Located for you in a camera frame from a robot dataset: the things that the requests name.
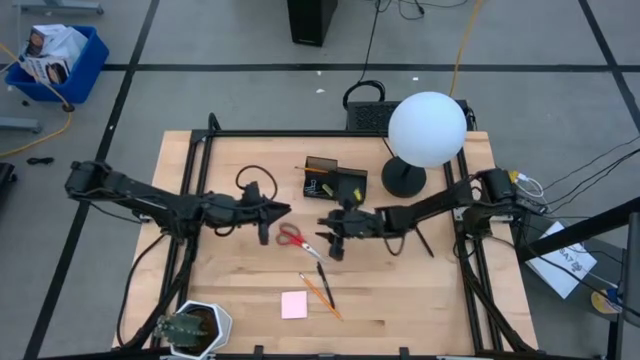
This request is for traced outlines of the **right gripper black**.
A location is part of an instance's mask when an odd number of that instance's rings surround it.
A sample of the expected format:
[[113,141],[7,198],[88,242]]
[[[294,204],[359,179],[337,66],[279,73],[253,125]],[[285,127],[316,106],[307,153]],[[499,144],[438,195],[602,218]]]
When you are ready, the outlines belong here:
[[344,241],[350,238],[382,238],[383,219],[378,213],[370,213],[351,207],[329,212],[329,218],[317,220],[319,225],[329,226],[330,232],[316,232],[316,235],[330,241],[329,256],[342,261],[344,257]]

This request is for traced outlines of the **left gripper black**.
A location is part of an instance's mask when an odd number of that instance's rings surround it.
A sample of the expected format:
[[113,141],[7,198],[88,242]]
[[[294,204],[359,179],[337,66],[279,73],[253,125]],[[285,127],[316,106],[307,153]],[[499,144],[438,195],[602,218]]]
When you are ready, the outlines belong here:
[[269,244],[269,230],[273,223],[291,212],[287,203],[270,200],[262,194],[257,182],[250,182],[243,188],[239,201],[240,217],[246,223],[252,222],[258,227],[259,243]]

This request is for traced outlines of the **red-handled scissors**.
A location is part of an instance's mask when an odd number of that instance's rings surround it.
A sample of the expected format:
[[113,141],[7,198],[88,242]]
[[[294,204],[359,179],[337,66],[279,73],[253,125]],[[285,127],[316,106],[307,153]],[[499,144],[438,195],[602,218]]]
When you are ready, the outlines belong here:
[[279,245],[291,245],[299,247],[313,256],[317,261],[323,261],[322,256],[305,240],[300,229],[291,223],[281,223],[279,233],[276,236]]

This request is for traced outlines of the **black capped marker pen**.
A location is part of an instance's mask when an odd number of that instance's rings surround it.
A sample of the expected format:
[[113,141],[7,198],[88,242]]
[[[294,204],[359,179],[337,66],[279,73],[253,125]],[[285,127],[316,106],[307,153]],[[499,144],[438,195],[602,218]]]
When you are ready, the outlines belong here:
[[329,283],[327,281],[327,278],[326,278],[326,275],[325,275],[325,272],[324,272],[324,268],[323,268],[321,262],[318,261],[316,263],[316,268],[317,268],[317,272],[318,272],[319,276],[321,277],[321,280],[322,280],[325,292],[327,294],[329,303],[330,303],[331,307],[334,310],[336,310],[336,304],[334,302],[334,299],[333,299],[333,296],[332,296],[332,292],[331,292],[331,289],[330,289]]

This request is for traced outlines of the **pink sticky note pad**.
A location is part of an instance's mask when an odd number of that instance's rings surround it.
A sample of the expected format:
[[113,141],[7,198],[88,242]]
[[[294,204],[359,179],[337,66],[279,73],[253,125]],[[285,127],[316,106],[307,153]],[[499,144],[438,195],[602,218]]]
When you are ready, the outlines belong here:
[[281,294],[281,318],[283,320],[305,319],[307,316],[306,291],[290,291]]

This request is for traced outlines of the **black mesh desk organizer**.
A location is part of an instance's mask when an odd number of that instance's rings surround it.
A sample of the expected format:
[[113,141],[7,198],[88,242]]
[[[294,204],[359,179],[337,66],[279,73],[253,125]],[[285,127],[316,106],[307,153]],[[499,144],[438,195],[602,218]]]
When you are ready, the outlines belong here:
[[[303,167],[331,171],[329,174],[304,172],[303,195],[305,197],[336,201],[341,206],[356,206],[364,203],[368,177],[368,172],[366,170],[340,167],[338,161],[335,159],[314,156],[307,156]],[[309,196],[304,191],[304,187],[308,185],[312,179],[317,181],[317,190],[320,192],[319,196]],[[329,196],[322,189],[323,184],[327,184],[331,187],[334,192],[333,196]],[[357,200],[355,198],[355,189],[359,189],[361,200]]]

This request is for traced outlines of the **white hexagonal plant pot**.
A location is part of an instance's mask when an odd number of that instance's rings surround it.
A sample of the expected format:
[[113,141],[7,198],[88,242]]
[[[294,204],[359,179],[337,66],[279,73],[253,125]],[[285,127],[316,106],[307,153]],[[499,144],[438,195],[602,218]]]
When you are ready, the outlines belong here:
[[207,335],[197,336],[198,343],[191,348],[171,344],[172,355],[188,360],[204,360],[207,356],[213,355],[219,348],[227,345],[233,326],[233,319],[218,304],[188,300],[177,310],[177,313],[201,318],[201,328],[207,332]]

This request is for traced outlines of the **green cactus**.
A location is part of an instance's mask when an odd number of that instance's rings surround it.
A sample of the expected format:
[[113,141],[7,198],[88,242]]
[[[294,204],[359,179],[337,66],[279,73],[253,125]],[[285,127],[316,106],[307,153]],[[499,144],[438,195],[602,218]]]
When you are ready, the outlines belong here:
[[195,347],[208,335],[203,319],[188,313],[161,315],[156,322],[153,335],[164,338],[175,347]]

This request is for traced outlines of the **white printed paper sheet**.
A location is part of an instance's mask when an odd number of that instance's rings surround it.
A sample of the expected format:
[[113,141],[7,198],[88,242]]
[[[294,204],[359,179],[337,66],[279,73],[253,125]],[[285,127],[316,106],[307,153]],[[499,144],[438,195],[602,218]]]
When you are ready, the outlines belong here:
[[595,267],[597,260],[581,244],[553,251],[526,262],[526,265],[549,285],[562,299],[566,299],[579,281]]

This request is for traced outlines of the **blue plastic bin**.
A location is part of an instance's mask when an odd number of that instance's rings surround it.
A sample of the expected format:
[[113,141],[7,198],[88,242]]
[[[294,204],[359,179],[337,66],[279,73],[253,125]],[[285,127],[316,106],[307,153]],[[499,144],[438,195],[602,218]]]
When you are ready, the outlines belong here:
[[[52,84],[52,87],[69,103],[85,103],[97,81],[109,49],[99,37],[97,29],[91,26],[73,26],[88,41],[79,59],[75,62],[69,77],[63,84]],[[5,77],[5,83],[22,91],[34,101],[60,102],[60,98],[44,84],[37,83],[18,64],[13,64]]]

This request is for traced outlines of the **black metal beam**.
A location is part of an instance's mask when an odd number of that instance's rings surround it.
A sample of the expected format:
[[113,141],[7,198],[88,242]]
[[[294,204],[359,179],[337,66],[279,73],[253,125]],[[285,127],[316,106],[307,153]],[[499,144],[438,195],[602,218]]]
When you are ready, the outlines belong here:
[[524,245],[517,250],[517,256],[520,262],[526,262],[623,226],[630,231],[628,246],[640,245],[640,196],[543,237],[532,245]]

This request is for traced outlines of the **white printed cardboard box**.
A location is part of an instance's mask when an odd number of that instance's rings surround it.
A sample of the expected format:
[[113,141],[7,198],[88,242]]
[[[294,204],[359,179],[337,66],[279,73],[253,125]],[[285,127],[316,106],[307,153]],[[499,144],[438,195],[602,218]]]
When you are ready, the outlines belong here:
[[27,68],[42,83],[60,85],[64,84],[70,76],[70,70],[64,58],[26,57],[25,63]]
[[28,37],[25,55],[33,58],[62,58],[74,63],[87,42],[88,38],[71,26],[34,25]]

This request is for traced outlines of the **black floor object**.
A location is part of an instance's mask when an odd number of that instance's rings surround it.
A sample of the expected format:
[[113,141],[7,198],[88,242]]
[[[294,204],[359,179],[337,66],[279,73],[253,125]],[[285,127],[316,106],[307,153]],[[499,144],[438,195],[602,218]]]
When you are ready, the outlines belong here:
[[0,162],[0,203],[4,201],[16,181],[15,166],[11,163]]

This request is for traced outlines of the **black aluminium table frame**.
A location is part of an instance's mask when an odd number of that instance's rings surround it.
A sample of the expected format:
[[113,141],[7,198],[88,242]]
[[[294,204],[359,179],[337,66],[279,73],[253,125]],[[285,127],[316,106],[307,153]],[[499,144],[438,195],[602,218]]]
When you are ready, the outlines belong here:
[[[334,158],[369,173],[365,208],[389,206],[393,198],[382,187],[380,171],[387,151],[376,134],[344,131],[223,130],[211,157],[192,159],[193,174],[184,177],[191,133],[164,133],[151,183],[170,192],[182,188],[238,195],[240,185],[257,181],[277,200],[290,204],[287,221],[298,226],[320,252],[327,242],[316,235],[317,220],[332,208],[329,201],[302,194],[307,156]],[[401,254],[390,254],[382,240],[351,239],[342,261],[323,265],[338,320],[305,285],[303,273],[328,299],[315,260],[298,248],[263,246],[252,226],[217,237],[204,230],[188,284],[191,300],[218,304],[233,319],[229,342],[216,360],[275,360],[301,356],[339,360],[351,355],[470,355],[494,346],[492,327],[482,305],[471,299],[452,248],[452,217],[443,214],[421,224],[432,248],[431,258],[416,233],[399,242]],[[281,318],[281,294],[307,292],[305,319]]]

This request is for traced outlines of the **grey metal post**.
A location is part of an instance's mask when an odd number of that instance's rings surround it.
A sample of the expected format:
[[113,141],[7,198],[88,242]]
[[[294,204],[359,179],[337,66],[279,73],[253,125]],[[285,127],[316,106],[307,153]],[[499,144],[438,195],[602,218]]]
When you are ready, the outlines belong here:
[[629,217],[627,248],[624,252],[622,291],[623,317],[640,328],[640,213]]

